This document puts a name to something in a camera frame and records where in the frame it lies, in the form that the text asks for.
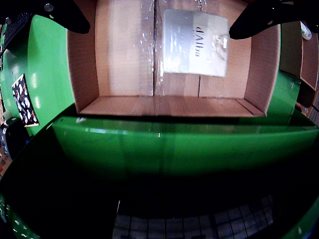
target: green machine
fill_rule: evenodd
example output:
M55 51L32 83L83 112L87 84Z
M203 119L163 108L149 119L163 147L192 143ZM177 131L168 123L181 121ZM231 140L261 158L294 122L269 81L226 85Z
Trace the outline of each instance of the green machine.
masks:
M293 77L278 72L266 118L79 118L66 29L38 15L3 55L2 98L17 118L11 86L22 74L40 125L27 128L33 137L1 180L1 217L17 238L111 238L121 213L130 215L129 226L146 219L147 232L152 215L165 219L166 238L168 219L180 215L185 238L188 213L203 235L201 215L265 197L273 222L252 238L313 231L319 128L295 110L300 83Z

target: cardboard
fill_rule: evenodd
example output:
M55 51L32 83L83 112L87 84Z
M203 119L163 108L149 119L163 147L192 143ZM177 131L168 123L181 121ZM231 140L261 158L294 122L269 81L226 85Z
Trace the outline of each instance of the cardboard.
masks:
M198 2L194 0L157 0L155 3L156 51L154 51L154 86L156 96L198 96L199 75L164 73L160 65L162 61L162 28L165 10L194 11L198 7Z
M233 62L237 63L232 64L233 77L237 77L240 74L242 77L236 78L236 80L230 77L231 84L227 81L221 83L224 85L220 85L220 88L225 89L228 95L220 96L214 93L217 89L210 87L208 84L209 91L212 91L211 94L217 97L199 98L199 78L196 76L194 81L192 77L195 75L183 75L179 80L178 77L180 75L178 75L178 77L170 76L172 80L167 85L168 87L165 88L165 96L125 97L108 91L110 75L108 73L101 75L98 69L102 58L97 56L100 54L97 51L98 49L103 51L104 47L99 45L104 44L104 41L97 38L107 37L103 33L105 27L99 26L104 24L104 22L98 18L103 16L102 13L105 13L106 16L103 17L110 19L107 16L110 13L107 10L103 10L104 4L101 3L108 3L114 0L99 0L97 4L90 0L78 1L79 7L84 11L91 23L89 34L80 35L70 31L67 32L70 81L75 106L79 114L176 117L259 117L266 115L279 66L280 26L271 27L245 41L245 43L234 43L232 58ZM213 5L212 10L217 13L220 12L221 15L233 20L246 4L239 0L218 0L217 3L218 5ZM175 4L183 9L186 8L183 1L176 0ZM136 78L130 78L130 80L139 81ZM241 85L240 94L233 90L237 85Z
M153 95L152 0L99 0L95 56L100 96Z
M301 34L300 21L282 24L282 46L279 68L297 76L313 91L318 81L318 35L312 33L310 40Z

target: black surface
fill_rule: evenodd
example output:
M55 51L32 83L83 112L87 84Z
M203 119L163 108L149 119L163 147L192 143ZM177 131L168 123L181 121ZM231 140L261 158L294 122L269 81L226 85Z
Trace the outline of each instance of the black surface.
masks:
M318 196L317 158L303 152L253 171L201 177L128 175L113 181L67 158L51 128L41 130L0 181L7 203L41 238L110 238L119 213L141 218L214 214L272 194L274 223L258 237L279 238Z
M230 27L229 35L245 39L271 26L297 20L306 21L310 30L318 33L318 7L319 2L314 0L256 0Z

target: open cardboard box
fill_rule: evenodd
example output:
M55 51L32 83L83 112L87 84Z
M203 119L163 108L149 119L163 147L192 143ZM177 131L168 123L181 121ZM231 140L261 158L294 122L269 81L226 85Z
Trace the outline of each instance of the open cardboard box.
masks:
M230 42L228 72L226 78L218 80L219 87L244 87L243 94L238 96L231 89L227 95L219 97L181 97L181 96L145 96L134 95L112 96L105 94L108 84L113 79L97 74L109 67L105 58L99 57L101 52L108 56L108 45L101 47L101 30L112 28L108 22L109 4L120 6L128 2L143 0L76 0L91 24L88 34L80 35L67 32L68 63L70 81L79 114L116 115L116 116L177 116L177 117L258 117L265 116L275 86L280 58L280 27L271 27L249 39L249 44L232 45ZM220 16L236 19L247 3L240 0L218 0ZM241 53L247 52L250 61L244 62ZM232 76L236 78L231 84ZM126 79L139 84L139 79ZM215 88L205 89L214 92Z
M317 89L319 66L318 35L310 40L301 34L300 21L282 24L282 48L279 69L301 79L297 98L304 107L312 105Z

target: cardboard box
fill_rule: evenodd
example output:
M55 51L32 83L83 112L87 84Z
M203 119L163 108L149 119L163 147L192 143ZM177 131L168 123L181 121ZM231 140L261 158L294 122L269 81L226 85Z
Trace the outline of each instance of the cardboard box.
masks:
M282 48L279 69L301 79L297 101L310 107L317 89L319 49L318 35L310 40L301 34L300 21L282 24Z
M223 5L224 1L218 1L219 11L228 19L233 19L235 15L238 15L238 4L243 6L246 4L234 0L236 4L233 7L231 0L228 0L226 5ZM91 23L91 30L86 35L67 33L70 80L75 106L79 114L178 117L258 117L266 115L279 66L280 26L271 27L252 37L251 44L234 48L236 57L239 59L246 52L251 52L250 62L245 62L244 65L245 69L248 69L248 75L232 82L229 86L234 87L236 84L243 83L246 87L241 97L231 94L212 98L196 96L118 97L111 93L106 96L103 92L108 90L106 89L108 84L99 84L99 82L108 82L110 79L107 76L101 78L96 73L97 67L101 64L101 58L96 53L97 49L101 49L98 45L101 41L96 39L99 35L94 34L95 28L106 29L108 27L107 22L99 19L103 14L95 15L95 11L101 12L100 2L110 4L112 1L99 0L97 4L90 0L76 1ZM243 65L234 64L233 67L240 72ZM221 84L225 84L226 87L228 83L222 81Z

